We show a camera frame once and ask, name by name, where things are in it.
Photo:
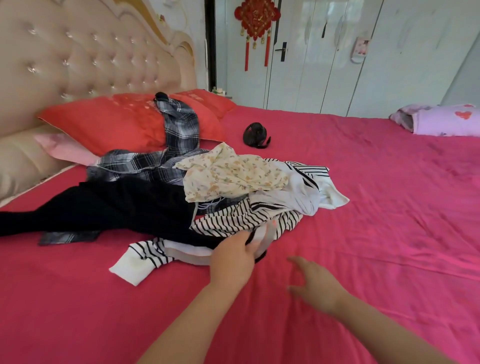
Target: headboard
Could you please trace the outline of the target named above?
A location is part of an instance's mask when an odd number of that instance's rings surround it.
[[[36,118],[78,98],[196,87],[193,42],[148,0],[0,0],[0,201],[68,162],[34,140]]]

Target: red hanging ornament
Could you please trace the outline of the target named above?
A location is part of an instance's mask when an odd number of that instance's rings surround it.
[[[263,37],[269,30],[272,22],[280,19],[280,11],[271,0],[245,0],[235,9],[235,18],[241,21],[242,29],[247,31],[247,45],[245,51],[245,71],[248,70],[249,38],[253,38],[254,45],[259,37]],[[270,51],[270,31],[267,32],[267,46],[265,53],[265,66],[268,65]]]

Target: person's right arm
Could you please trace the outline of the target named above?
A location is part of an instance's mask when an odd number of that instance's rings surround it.
[[[378,363],[454,363],[423,339],[349,294],[326,268],[300,256],[288,260],[305,277],[304,286],[290,286],[289,291],[341,322]]]

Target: black pants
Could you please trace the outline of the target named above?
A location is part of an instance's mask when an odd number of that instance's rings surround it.
[[[30,212],[0,212],[0,236],[30,231],[130,229],[214,249],[222,240],[189,229],[195,204],[183,186],[135,177],[82,182]]]

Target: red bed sheet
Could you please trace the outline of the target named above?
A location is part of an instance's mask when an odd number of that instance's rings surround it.
[[[251,122],[267,149],[242,143]],[[480,139],[412,135],[381,119],[238,107],[223,121],[239,154],[325,165],[350,202],[319,209],[275,241],[216,333],[206,363],[373,363],[333,319],[293,300],[286,261],[327,267],[354,295],[461,363],[480,362]],[[3,210],[30,210],[84,180],[75,167]],[[138,287],[110,273],[130,231],[37,246],[0,238],[2,363],[134,363],[208,282],[175,262]]]

